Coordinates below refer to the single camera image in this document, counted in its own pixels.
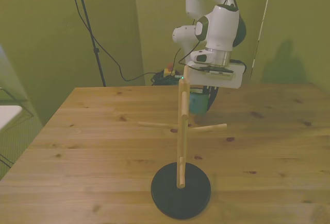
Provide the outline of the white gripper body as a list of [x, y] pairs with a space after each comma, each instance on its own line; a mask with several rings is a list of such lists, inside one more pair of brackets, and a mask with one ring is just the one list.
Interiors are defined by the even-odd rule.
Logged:
[[240, 88], [245, 66], [243, 64], [230, 64], [225, 69], [233, 72], [202, 72], [189, 68], [189, 82], [191, 85], [203, 85], [231, 89]]

